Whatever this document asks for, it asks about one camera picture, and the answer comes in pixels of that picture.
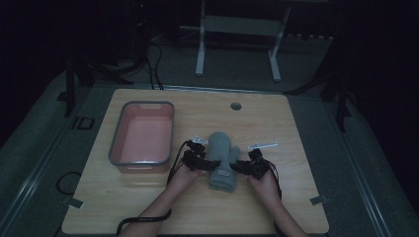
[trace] metal stand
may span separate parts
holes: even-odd
[[[280,47],[281,39],[284,36],[284,31],[290,16],[290,12],[291,7],[287,7],[287,10],[284,13],[283,19],[281,21],[211,16],[206,15],[206,0],[202,0],[200,48],[198,50],[197,68],[195,74],[197,76],[204,75],[204,63],[206,57],[206,32],[272,36],[276,37],[276,41],[275,45],[268,50],[268,56],[271,64],[273,80],[275,82],[280,82],[281,75],[277,61],[277,53]]]

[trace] black wire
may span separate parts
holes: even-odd
[[[160,90],[164,90],[163,85],[161,84],[160,79],[158,78],[158,74],[157,74],[157,68],[158,68],[158,64],[160,63],[161,56],[163,55],[163,50],[161,49],[161,47],[158,44],[156,44],[152,41],[150,42],[150,44],[153,45],[153,46],[156,46],[160,51],[160,54],[159,54],[159,56],[157,58],[157,61],[156,61],[156,65],[154,67],[154,75],[156,77],[156,81],[157,81],[157,84],[158,84]]]
[[[145,57],[145,61],[147,62],[148,68],[150,69],[149,73],[150,73],[150,85],[151,85],[151,89],[154,90],[153,73],[152,73],[152,68],[151,68],[150,60],[148,60],[148,57]]]
[[[268,165],[269,165],[269,170],[270,170],[270,172],[272,173],[272,175],[274,175],[275,180],[277,181],[277,186],[278,186],[278,195],[280,196],[280,199],[282,199],[282,198],[283,198],[283,191],[281,190],[281,187],[280,187],[280,176],[279,176],[279,174],[278,174],[277,167],[276,167],[276,166],[275,166],[275,164],[274,164],[274,163],[272,163],[271,161],[269,161],[269,160],[265,160],[265,161],[267,161],[267,162],[268,162]]]
[[[59,177],[59,179],[55,183],[55,187],[60,193],[62,193],[64,195],[72,196],[72,195],[74,195],[74,192],[64,191],[60,186],[61,181],[69,175],[78,175],[79,177],[81,177],[81,174],[79,172],[75,172],[75,171],[67,172],[64,175],[62,175],[61,177]]]
[[[180,165],[179,167],[176,168],[179,157],[180,157],[180,154],[181,154],[185,144],[187,144],[187,143],[188,143],[188,141],[185,141],[181,145],[181,147],[179,148],[178,154],[176,155],[175,162],[173,163],[172,169],[170,169],[169,177],[167,178],[167,184],[169,184],[173,175],[179,170],[179,168],[181,168],[183,166],[183,164],[182,164],[182,165]],[[118,237],[118,235],[120,235],[120,233],[123,230],[123,227],[124,227],[125,224],[133,223],[133,222],[159,222],[159,221],[163,221],[163,220],[168,219],[171,214],[172,214],[172,209],[169,209],[169,211],[165,215],[162,215],[162,216],[157,216],[157,217],[142,217],[142,216],[139,216],[139,217],[131,217],[131,218],[123,219],[120,222],[120,224],[118,225],[117,237]]]
[[[181,166],[179,166],[179,167],[175,170],[175,168],[176,168],[176,166],[177,166],[177,164],[178,164],[178,160],[179,160],[179,157],[180,157],[180,155],[181,155],[181,152],[182,152],[182,150],[183,150],[184,146],[185,146],[187,143],[188,143],[188,141],[184,141],[184,143],[182,143],[181,147],[179,148],[178,154],[176,155],[176,158],[175,158],[175,162],[173,163],[172,169],[170,169],[170,172],[169,172],[169,177],[167,177],[167,183],[166,183],[166,185],[167,185],[167,184],[169,184],[169,182],[172,180],[172,177],[173,177],[173,175],[176,173],[176,171],[178,171],[178,169],[179,169],[179,168],[181,168]]]

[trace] tray rim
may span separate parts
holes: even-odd
[[[172,116],[173,119],[172,119],[172,122],[171,122],[172,123],[172,127],[171,127],[171,131],[170,131],[169,154],[168,154],[167,159],[165,159],[164,161],[162,161],[162,162],[148,162],[147,161],[147,162],[129,163],[129,162],[116,162],[116,161],[114,161],[111,158],[112,151],[114,150],[115,141],[117,139],[117,134],[118,134],[118,131],[119,131],[119,128],[120,128],[121,120],[122,120],[122,117],[123,117],[124,110],[126,109],[127,106],[132,105],[132,104],[160,104],[160,105],[164,104],[164,105],[169,105],[169,106],[171,106],[173,108],[173,116]],[[112,138],[111,147],[110,147],[109,152],[108,152],[108,159],[109,159],[109,161],[113,165],[115,165],[117,167],[120,167],[120,168],[128,167],[128,166],[131,166],[131,167],[135,167],[135,166],[136,167],[140,167],[140,166],[156,166],[156,167],[158,167],[158,166],[165,165],[166,163],[168,163],[170,161],[171,154],[172,154],[174,121],[175,121],[175,106],[173,105],[173,103],[171,103],[169,101],[129,101],[129,102],[126,102],[122,106],[122,108],[121,108],[121,112],[120,112],[120,116],[118,118],[117,126],[115,127],[115,131],[114,131],[114,135],[113,135],[113,138]]]

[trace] cable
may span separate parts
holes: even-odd
[[[179,148],[178,154],[176,155],[176,158],[175,158],[175,162],[173,163],[172,169],[170,169],[169,176],[167,178],[167,184],[169,184],[170,180],[172,179],[173,175],[178,171],[178,169],[183,166],[183,164],[182,164],[182,165],[180,165],[179,167],[176,168],[179,157],[180,157],[180,154],[181,154],[185,144],[187,144],[187,143],[188,143],[188,141],[185,141],[181,145],[181,147]],[[163,221],[163,220],[168,219],[171,214],[172,214],[172,209],[169,209],[169,211],[165,215],[162,215],[162,216],[157,216],[157,217],[138,216],[138,217],[130,217],[130,218],[123,219],[120,222],[120,224],[118,225],[117,237],[118,237],[118,235],[120,235],[120,233],[123,230],[123,227],[124,227],[125,224],[135,223],[135,222],[159,222],[159,221]]]
[[[157,45],[154,42],[150,42],[150,44],[153,45],[153,46],[156,46],[160,51],[154,68],[151,66],[149,58],[145,57],[145,61],[146,61],[147,65],[148,65],[148,68],[149,68],[149,77],[150,77],[151,89],[154,90],[154,83],[153,83],[153,74],[154,74],[154,77],[156,79],[156,82],[157,82],[157,85],[158,85],[159,89],[163,91],[164,90],[163,84],[160,82],[160,79],[159,79],[158,74],[157,74],[157,68],[158,68],[158,65],[160,63],[160,59],[161,59],[161,56],[163,54],[163,50],[161,49],[161,47],[159,45]]]
[[[77,175],[77,176],[79,176],[79,177],[81,177],[81,174],[79,173],[79,172],[75,172],[75,171],[71,171],[71,172],[67,172],[67,173],[65,173],[64,175],[62,175],[57,181],[56,181],[56,183],[55,183],[55,187],[56,187],[56,189],[60,192],[60,193],[62,193],[62,194],[64,194],[64,195],[67,195],[67,196],[72,196],[72,195],[74,195],[74,192],[67,192],[67,191],[64,191],[62,188],[61,188],[61,186],[60,186],[60,184],[61,184],[61,181],[65,178],[65,177],[67,177],[67,176],[69,176],[69,175]]]
[[[269,161],[269,160],[265,160],[265,161],[267,161],[269,163],[268,164],[269,165],[269,170],[274,175],[275,180],[277,181],[277,184],[278,184],[278,195],[280,196],[280,199],[282,199],[283,198],[283,192],[280,188],[280,177],[278,175],[277,167],[271,161]],[[275,221],[274,221],[274,227],[275,227],[275,231],[277,232],[278,236],[287,237],[287,235],[284,234],[284,232],[278,227],[278,225],[277,225],[277,223],[275,223]]]

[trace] table top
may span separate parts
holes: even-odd
[[[92,147],[74,198],[62,224],[67,234],[115,233],[119,222],[138,216],[165,188],[165,174],[122,174],[108,159],[123,105],[129,101],[168,101],[175,107],[172,142],[174,161],[181,144],[195,135],[208,138],[226,132],[232,145],[248,160],[247,145],[278,142],[262,149],[278,169],[283,202],[302,229],[326,233],[329,225],[285,96],[230,92],[151,91],[115,92]],[[231,103],[242,109],[233,110]],[[161,234],[271,234],[273,220],[242,176],[234,193],[209,189],[209,175],[199,178],[175,203]]]

